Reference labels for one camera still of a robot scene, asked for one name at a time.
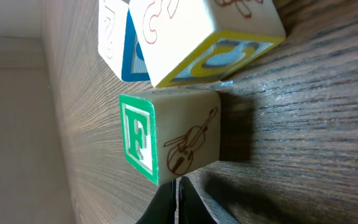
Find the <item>brown violin drawing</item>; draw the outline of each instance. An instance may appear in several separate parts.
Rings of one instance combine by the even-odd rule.
[[[167,157],[167,166],[171,173],[182,175],[187,172],[193,162],[194,153],[204,144],[208,124],[217,112],[218,107],[214,107],[202,126],[193,126],[185,135],[169,140],[164,144],[164,147],[171,147]]]

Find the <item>red drawing on block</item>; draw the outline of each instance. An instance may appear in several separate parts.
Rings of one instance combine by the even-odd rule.
[[[162,3],[167,1],[169,1],[167,6],[168,15],[172,19],[178,9],[179,0],[154,0],[146,9],[143,17],[143,36],[148,44],[154,44],[157,41],[157,31],[150,27],[150,23],[153,19],[160,17]]]
[[[194,159],[194,152],[204,144],[208,124],[217,112],[218,107],[214,107],[202,126],[193,126],[185,135],[169,140],[164,144],[164,147],[172,146],[167,157],[167,166],[172,174],[182,175],[190,168]]]
[[[248,19],[252,17],[251,10],[248,8],[246,2],[251,2],[252,0],[215,0],[216,4],[221,7],[230,6],[231,4],[235,4],[238,11],[244,16],[244,18]],[[254,0],[256,3],[263,4],[264,0]]]

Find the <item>alphabet block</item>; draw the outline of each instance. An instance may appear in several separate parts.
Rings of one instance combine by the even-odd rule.
[[[272,0],[131,0],[153,86],[221,80],[282,41]]]
[[[99,0],[98,51],[119,79],[150,80],[127,3]]]
[[[120,95],[119,107],[126,159],[154,184],[219,159],[221,102],[215,91]]]

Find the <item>block with yellow border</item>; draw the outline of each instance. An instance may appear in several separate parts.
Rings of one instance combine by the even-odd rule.
[[[285,40],[272,0],[131,0],[153,86],[221,80]]]

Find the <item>blue border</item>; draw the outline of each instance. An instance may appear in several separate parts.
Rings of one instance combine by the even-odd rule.
[[[128,11],[127,16],[127,28],[125,33],[125,46],[124,46],[124,60],[122,63],[122,80],[126,82],[134,82],[134,81],[148,81],[150,80],[148,73],[132,73],[132,62],[133,62],[133,52],[135,48],[135,38],[136,31],[134,26],[134,21],[132,20],[132,16]]]

